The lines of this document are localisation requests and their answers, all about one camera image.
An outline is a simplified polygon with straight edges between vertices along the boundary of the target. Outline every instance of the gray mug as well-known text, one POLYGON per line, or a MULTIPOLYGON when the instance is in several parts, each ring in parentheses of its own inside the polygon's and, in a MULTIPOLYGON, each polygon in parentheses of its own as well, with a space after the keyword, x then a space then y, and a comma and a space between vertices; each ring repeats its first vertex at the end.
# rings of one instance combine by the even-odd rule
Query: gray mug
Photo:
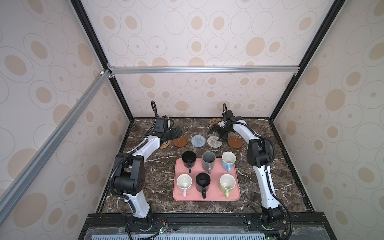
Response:
POLYGON ((202 167, 209 174, 211 174, 212 169, 214 168, 215 159, 216 159, 216 156, 213 152, 207 151, 203 153, 202 167))

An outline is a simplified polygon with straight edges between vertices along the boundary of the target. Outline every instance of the marble tabletop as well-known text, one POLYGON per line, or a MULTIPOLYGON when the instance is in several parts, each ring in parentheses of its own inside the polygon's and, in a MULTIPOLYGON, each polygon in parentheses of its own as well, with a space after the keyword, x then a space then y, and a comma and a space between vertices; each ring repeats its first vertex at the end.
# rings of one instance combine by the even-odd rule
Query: marble tabletop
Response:
MULTIPOLYGON (((271 164, 271 175, 276 190, 276 195, 290 212, 307 212, 296 183, 285 162, 283 154, 271 127, 265 119, 245 119, 254 131, 262 136, 269 137, 276 146, 275 161, 271 164)), ((128 137, 124 151, 127 152, 142 141, 142 135, 150 128, 153 119, 135 119, 128 137)), ((202 135, 206 139, 212 134, 207 134, 209 119, 174 119, 174 125, 180 126, 183 135, 188 138, 186 147, 177 148, 172 143, 165 149, 157 149, 145 162, 145 186, 143 188, 145 198, 152 207, 154 213, 222 213, 222 212, 253 212, 250 206, 254 206, 261 212, 261 195, 252 167, 246 160, 247 145, 244 142, 240 149, 232 149, 226 142, 219 148, 212 148, 207 143, 197 148, 191 144, 195 135, 202 135), (177 202, 173 199, 173 186, 175 177, 175 162, 181 158, 185 151, 194 151, 197 157, 201 157, 205 151, 212 151, 216 157, 226 151, 232 151, 236 157, 236 172, 239 182, 241 197, 238 201, 221 202, 177 202)), ((130 208, 124 199, 112 196, 109 191, 104 198, 104 204, 100 213, 129 213, 130 208)))

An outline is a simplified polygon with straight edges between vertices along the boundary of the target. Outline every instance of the pink tray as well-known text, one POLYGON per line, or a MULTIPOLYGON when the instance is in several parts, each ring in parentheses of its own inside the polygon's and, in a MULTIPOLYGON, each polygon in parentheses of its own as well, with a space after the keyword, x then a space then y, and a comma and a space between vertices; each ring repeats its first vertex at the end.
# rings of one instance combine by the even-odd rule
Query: pink tray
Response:
POLYGON ((188 168, 186 168, 183 164, 183 160, 179 158, 176 160, 175 165, 175 183, 173 185, 173 198, 178 202, 185 202, 185 201, 237 201, 240 199, 240 189, 239 189, 239 182, 237 180, 236 175, 236 169, 235 166, 232 167, 231 172, 227 172, 222 166, 221 166, 221 158, 216 158, 215 165, 212 169, 211 174, 209 174, 209 177, 211 178, 211 183, 209 184, 209 189, 207 191, 207 198, 203 199, 203 196, 201 192, 199 192, 196 189, 196 176, 201 173, 205 172, 202 167, 202 158, 197 158, 195 166, 192 168, 192 172, 188 172, 188 168), (180 190, 180 188, 177 186, 177 178, 181 174, 188 174, 192 178, 192 187, 187 192, 187 197, 183 197, 183 192, 180 190), (235 188, 229 193, 229 198, 225 198, 225 194, 220 191, 219 188, 219 181, 220 177, 224 174, 230 174, 232 175, 236 180, 236 186, 235 188))

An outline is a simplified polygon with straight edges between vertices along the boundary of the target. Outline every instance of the ventilation grille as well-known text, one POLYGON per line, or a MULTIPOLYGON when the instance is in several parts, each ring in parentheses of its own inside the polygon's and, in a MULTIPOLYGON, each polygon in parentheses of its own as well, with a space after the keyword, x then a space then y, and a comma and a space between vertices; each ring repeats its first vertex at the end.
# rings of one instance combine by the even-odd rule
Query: ventilation grille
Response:
MULTIPOLYGON (((148 234, 134 235, 133 239, 150 237, 148 234)), ((127 235, 93 235, 92 240, 129 240, 127 235)), ((159 235, 155 240, 265 240, 263 233, 226 234, 171 234, 159 235)))

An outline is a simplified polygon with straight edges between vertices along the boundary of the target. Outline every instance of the polka dot wallpaper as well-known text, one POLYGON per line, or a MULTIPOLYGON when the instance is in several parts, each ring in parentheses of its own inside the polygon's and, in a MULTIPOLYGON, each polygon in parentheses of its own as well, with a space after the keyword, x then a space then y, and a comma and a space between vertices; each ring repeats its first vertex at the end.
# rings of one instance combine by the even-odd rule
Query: polka dot wallpaper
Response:
POLYGON ((168 117, 269 117, 292 73, 117 74, 135 117, 153 117, 151 101, 168 117))
MULTIPOLYGON (((1 226, 0 240, 77 239, 96 210, 127 127, 113 89, 103 84, 1 226)), ((7 175, 17 174, 20 156, 34 152, 19 152, 7 175)))
POLYGON ((114 66, 295 65, 333 0, 82 0, 114 66))
POLYGON ((0 3, 0 195, 99 75, 66 0, 0 3))
POLYGON ((275 125, 338 239, 384 239, 384 1, 348 1, 275 125))

